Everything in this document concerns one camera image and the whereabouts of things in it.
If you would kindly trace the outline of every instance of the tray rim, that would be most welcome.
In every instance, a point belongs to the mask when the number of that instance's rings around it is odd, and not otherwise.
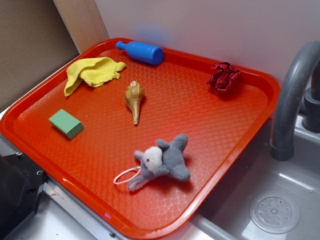
[[[66,70],[67,68],[75,61],[83,58],[96,57],[98,54],[115,48],[115,43],[118,41],[123,41],[125,43],[131,42],[133,40],[127,38],[113,38],[97,43],[96,45],[89,48],[83,54],[76,57],[74,60],[66,64],[64,67],[59,69],[56,73],[48,77],[45,81],[35,87],[33,90],[28,92],[22,98],[20,98],[17,102],[15,102],[3,115],[0,120],[0,133],[7,138],[12,144],[14,144],[18,149],[27,154],[31,159],[48,159],[43,153],[39,152],[33,146],[29,145],[25,140],[21,139],[17,133],[13,130],[13,125],[15,119],[19,117],[25,110],[27,110],[32,104],[41,99],[45,94],[50,92],[53,88],[55,88],[58,84],[61,83],[60,79],[65,76],[64,79],[67,79]],[[197,69],[200,71],[208,72],[210,66],[213,63],[218,62],[217,60],[197,56],[189,53],[184,53],[168,48],[164,48],[165,57],[164,60],[178,64],[181,66],[185,66],[192,69]],[[89,196],[88,192],[86,192],[85,187],[75,187],[72,182],[69,182],[64,179],[63,172],[56,170],[54,167],[47,166],[46,168],[50,168],[50,173],[56,176],[55,180],[60,183],[64,188],[69,190],[73,195],[75,195],[80,201],[88,206],[88,202],[91,203],[91,207],[103,220],[112,225],[115,229],[117,229],[120,233],[134,239],[154,239],[160,238],[165,235],[170,234],[176,229],[182,227],[196,212],[196,210],[200,207],[202,202],[207,198],[210,192],[213,190],[214,186],[219,182],[219,180],[223,177],[223,175],[228,171],[231,165],[236,161],[236,157],[239,156],[246,146],[250,143],[253,137],[257,134],[260,128],[265,124],[268,118],[273,113],[278,95],[280,92],[280,86],[277,81],[267,73],[263,73],[257,70],[252,70],[249,68],[245,68],[242,66],[235,65],[235,67],[239,68],[242,72],[246,72],[250,75],[255,75],[257,77],[262,78],[264,81],[254,82],[253,80],[245,80],[245,84],[252,85],[261,89],[268,98],[268,105],[261,113],[261,115],[256,119],[253,125],[248,129],[247,133],[241,138],[241,140],[236,144],[231,153],[226,157],[226,159],[221,163],[221,165],[217,168],[217,170],[212,174],[212,177],[209,181],[201,188],[201,190],[196,194],[195,198],[191,201],[191,203],[187,206],[187,208],[183,211],[183,213],[174,220],[171,224],[168,224],[164,227],[160,227],[157,229],[142,229],[134,227],[134,225],[127,219],[123,219],[122,217],[117,218],[116,215],[112,216],[112,219],[102,215],[101,213],[106,212],[106,203],[98,200],[95,202],[94,206],[92,206],[92,199]],[[115,211],[112,207],[109,207],[108,212],[112,214]]]

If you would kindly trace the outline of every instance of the plastic tray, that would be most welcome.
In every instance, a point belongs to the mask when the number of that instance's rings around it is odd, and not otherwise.
[[[280,88],[269,75],[237,66],[242,73],[234,89],[217,96],[206,83],[216,60],[164,48],[164,61],[151,66],[116,50],[117,41],[131,40],[104,41],[74,61],[101,56],[122,61],[127,67],[120,79],[98,88],[83,82],[65,97],[67,65],[15,103],[0,131],[121,234],[159,238],[196,212],[272,114]],[[136,126],[124,102],[133,80],[145,89]],[[49,122],[60,109],[84,125],[72,140]],[[113,184],[122,171],[139,166],[135,150],[145,151],[159,138],[171,142],[181,133],[189,137],[188,182],[163,176],[134,193],[127,184]]]

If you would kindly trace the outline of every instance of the conch shell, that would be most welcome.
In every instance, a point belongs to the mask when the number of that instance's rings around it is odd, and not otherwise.
[[[124,101],[132,112],[133,124],[139,122],[140,103],[145,95],[145,89],[136,81],[132,81],[125,91]]]

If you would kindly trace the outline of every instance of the blue bottle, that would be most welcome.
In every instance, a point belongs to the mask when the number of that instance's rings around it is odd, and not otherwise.
[[[161,47],[139,41],[131,41],[127,44],[118,41],[115,47],[118,50],[125,50],[133,59],[152,65],[159,65],[164,59],[164,51]]]

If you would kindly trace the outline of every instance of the crumpled red fabric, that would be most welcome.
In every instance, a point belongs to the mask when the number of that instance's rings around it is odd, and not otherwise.
[[[218,70],[218,72],[211,75],[206,83],[214,88],[217,95],[228,93],[241,72],[228,62],[216,62],[211,69]]]

